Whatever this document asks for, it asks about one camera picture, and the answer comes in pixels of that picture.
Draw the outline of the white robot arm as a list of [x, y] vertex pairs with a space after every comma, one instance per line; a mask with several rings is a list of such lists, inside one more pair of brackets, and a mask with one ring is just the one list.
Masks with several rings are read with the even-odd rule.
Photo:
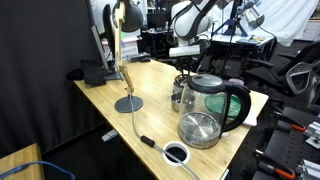
[[200, 54], [200, 46], [192, 45], [192, 41], [213, 24], [214, 6], [223, 9], [225, 0], [184, 0], [171, 9], [171, 27], [178, 46], [169, 49], [173, 58], [190, 57]]

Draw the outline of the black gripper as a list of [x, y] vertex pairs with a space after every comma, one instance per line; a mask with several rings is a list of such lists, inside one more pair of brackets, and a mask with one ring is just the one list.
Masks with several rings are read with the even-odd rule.
[[176, 58], [175, 67], [178, 71], [181, 71], [181, 75], [184, 78], [184, 70], [188, 70], [188, 75], [192, 76], [193, 66], [196, 62], [196, 59], [193, 56], [180, 56]]

